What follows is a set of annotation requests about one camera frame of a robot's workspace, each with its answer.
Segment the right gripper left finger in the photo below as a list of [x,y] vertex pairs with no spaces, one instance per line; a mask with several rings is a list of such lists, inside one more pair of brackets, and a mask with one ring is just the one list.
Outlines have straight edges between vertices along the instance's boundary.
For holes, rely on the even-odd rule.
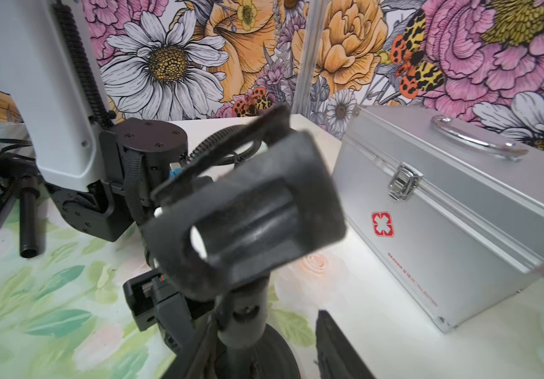
[[162,379],[216,378],[217,339],[218,323],[210,314],[198,325],[193,339],[176,356]]

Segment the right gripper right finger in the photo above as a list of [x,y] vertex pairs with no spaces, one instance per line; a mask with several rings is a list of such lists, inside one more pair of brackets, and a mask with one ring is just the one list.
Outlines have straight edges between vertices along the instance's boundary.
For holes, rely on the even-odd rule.
[[375,376],[326,310],[318,312],[316,349],[322,379],[375,379]]

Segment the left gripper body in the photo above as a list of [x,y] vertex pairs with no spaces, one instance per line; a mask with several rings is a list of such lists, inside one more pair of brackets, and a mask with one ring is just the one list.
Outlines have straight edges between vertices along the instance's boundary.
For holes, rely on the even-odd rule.
[[138,330],[158,326],[164,343],[174,353],[192,340],[195,321],[215,306],[213,301],[185,297],[158,268],[126,281],[123,291]]

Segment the black microphone clip pole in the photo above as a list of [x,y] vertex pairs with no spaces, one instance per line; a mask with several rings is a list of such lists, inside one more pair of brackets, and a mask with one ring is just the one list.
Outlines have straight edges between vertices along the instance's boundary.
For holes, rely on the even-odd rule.
[[142,229],[163,275],[214,301],[231,378],[250,378],[273,270],[341,241],[346,224],[316,142],[278,106],[215,145],[152,194]]

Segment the black round stand base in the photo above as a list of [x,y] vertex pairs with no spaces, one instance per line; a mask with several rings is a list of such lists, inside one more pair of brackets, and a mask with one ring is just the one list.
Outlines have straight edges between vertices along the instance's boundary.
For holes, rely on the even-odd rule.
[[[226,346],[218,339],[215,374],[217,378],[231,378]],[[301,378],[300,369],[289,344],[272,326],[266,325],[261,339],[252,348],[250,378]]]

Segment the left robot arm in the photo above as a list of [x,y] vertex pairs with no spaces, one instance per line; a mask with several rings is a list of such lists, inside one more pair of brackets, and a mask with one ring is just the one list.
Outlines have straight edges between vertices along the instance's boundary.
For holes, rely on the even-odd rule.
[[195,12],[164,26],[153,9],[104,1],[0,1],[0,82],[34,159],[2,156],[21,202],[20,254],[38,256],[44,185],[66,222],[113,242],[143,226],[152,191],[187,163],[177,122],[221,97],[217,39],[195,37]]

